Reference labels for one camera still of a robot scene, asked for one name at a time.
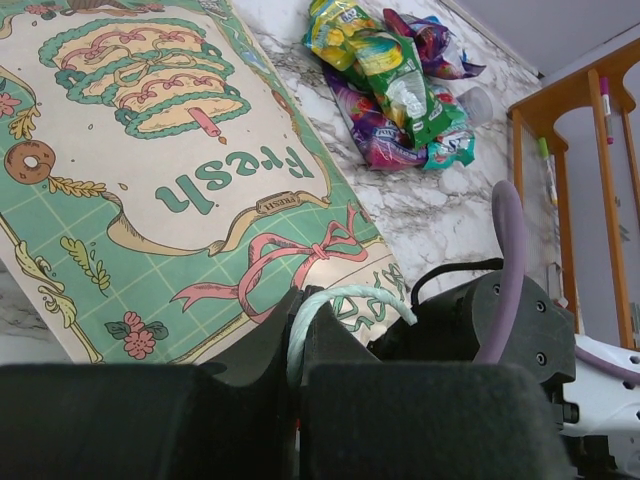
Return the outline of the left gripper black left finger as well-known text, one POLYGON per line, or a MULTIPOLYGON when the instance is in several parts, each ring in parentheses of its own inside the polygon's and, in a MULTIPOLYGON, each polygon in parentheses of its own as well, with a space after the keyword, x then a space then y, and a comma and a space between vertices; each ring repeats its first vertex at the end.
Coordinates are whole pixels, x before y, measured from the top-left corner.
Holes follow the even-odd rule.
POLYGON ((288 479, 289 290, 267 319, 200 365, 8 365, 5 479, 288 479))

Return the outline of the green paper gift bag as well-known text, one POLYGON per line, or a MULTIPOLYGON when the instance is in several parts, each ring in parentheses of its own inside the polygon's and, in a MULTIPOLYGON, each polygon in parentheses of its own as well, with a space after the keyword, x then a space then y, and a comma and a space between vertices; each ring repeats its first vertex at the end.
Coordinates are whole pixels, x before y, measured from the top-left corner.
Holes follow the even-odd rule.
POLYGON ((292 287, 408 294, 229 1, 2 3, 1 259, 82 364, 204 362, 292 287))

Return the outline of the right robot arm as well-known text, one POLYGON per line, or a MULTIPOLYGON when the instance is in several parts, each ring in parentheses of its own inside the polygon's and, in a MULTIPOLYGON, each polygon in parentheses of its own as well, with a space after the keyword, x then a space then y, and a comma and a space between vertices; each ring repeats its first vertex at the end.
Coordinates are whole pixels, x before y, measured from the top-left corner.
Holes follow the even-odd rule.
MULTIPOLYGON (((417 323, 396 322, 369 350, 381 360, 473 360, 488 338, 502 267, 493 258, 429 271, 410 292, 417 323)), ((541 384, 579 477, 638 478, 638 352, 575 333, 573 314, 526 278, 501 360, 541 384)))

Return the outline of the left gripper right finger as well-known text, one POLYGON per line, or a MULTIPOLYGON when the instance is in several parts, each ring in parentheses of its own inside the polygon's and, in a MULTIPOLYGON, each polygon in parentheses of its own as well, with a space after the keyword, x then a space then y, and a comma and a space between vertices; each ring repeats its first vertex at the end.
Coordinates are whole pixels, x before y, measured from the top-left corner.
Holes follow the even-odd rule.
POLYGON ((416 318, 392 293, 321 290, 299 310, 303 479, 568 479, 551 407, 518 366, 382 362, 329 308, 372 298, 416 318))

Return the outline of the purple red snack packet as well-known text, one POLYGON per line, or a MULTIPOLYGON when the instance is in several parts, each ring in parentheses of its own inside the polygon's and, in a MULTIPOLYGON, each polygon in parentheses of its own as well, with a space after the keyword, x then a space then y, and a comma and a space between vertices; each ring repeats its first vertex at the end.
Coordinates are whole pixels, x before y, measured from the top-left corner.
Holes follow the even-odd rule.
POLYGON ((442 80, 461 80, 481 75, 485 65, 469 60, 456 35, 436 16, 418 18, 394 9, 383 10, 389 31, 412 38, 426 76, 442 80))

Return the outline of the green yellow snack packet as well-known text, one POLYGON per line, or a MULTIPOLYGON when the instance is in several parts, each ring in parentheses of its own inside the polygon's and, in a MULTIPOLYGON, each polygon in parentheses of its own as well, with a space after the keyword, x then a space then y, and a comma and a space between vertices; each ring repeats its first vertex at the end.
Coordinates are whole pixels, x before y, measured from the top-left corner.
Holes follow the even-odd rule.
POLYGON ((308 14, 303 44, 338 71, 347 70, 356 61, 351 47, 354 35, 381 29, 381 24, 357 1, 312 1, 308 14))

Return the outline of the green white snack packet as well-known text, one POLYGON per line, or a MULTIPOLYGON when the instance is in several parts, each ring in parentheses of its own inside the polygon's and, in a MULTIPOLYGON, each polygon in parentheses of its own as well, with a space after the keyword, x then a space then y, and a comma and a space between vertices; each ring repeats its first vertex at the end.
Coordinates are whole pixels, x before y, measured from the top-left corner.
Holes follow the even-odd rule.
POLYGON ((354 35, 351 45, 383 113, 415 148, 451 127, 454 114, 429 86, 412 38, 365 31, 354 35))

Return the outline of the teal snack packet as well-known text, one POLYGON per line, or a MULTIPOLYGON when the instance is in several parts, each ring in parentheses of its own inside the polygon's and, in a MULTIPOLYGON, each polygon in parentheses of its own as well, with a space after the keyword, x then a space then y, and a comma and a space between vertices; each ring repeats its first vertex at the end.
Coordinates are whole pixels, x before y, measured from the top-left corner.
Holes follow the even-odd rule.
POLYGON ((470 126, 468 115, 445 86, 434 84, 433 91, 451 123, 427 145, 423 169, 446 169, 455 162, 468 166, 475 158, 475 134, 470 126))

